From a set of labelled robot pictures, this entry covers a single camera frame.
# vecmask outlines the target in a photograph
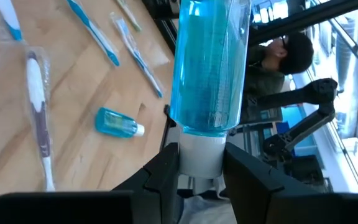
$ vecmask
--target plastic bottle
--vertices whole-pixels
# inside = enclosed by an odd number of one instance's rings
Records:
[[[99,109],[94,124],[99,132],[120,138],[131,138],[144,134],[143,125],[137,124],[135,120],[128,116],[107,108]]]
[[[250,0],[182,0],[170,116],[181,127],[180,171],[221,175],[227,130],[239,123]]]

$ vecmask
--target person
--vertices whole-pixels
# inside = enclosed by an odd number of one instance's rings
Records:
[[[313,44],[301,32],[274,39],[268,46],[248,49],[244,94],[265,96],[280,93],[285,76],[308,69]]]

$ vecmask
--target white bottle cap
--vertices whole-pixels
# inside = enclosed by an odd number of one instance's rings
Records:
[[[141,124],[137,124],[137,130],[134,136],[143,136],[144,134],[144,126]]]
[[[222,174],[226,137],[180,133],[179,171],[190,177],[217,178]]]

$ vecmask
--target green jacket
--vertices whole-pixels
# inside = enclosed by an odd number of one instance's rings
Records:
[[[280,93],[285,76],[281,72],[268,71],[260,67],[260,62],[265,55],[264,46],[256,46],[248,49],[246,79],[244,94],[265,96]]]

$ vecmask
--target wooden table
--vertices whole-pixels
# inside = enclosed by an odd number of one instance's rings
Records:
[[[110,190],[126,180],[160,149],[170,101],[173,55],[141,1],[127,0],[143,31],[132,35],[165,88],[158,99],[130,58],[110,12],[122,15],[113,0],[82,0],[119,50],[115,68],[64,0],[12,0],[29,45],[50,59],[50,132],[58,190]],[[0,40],[9,37],[0,18]],[[24,51],[0,43],[0,194],[41,191],[44,175],[26,107]],[[94,115],[105,106],[135,118],[145,135],[119,139],[99,134]]]

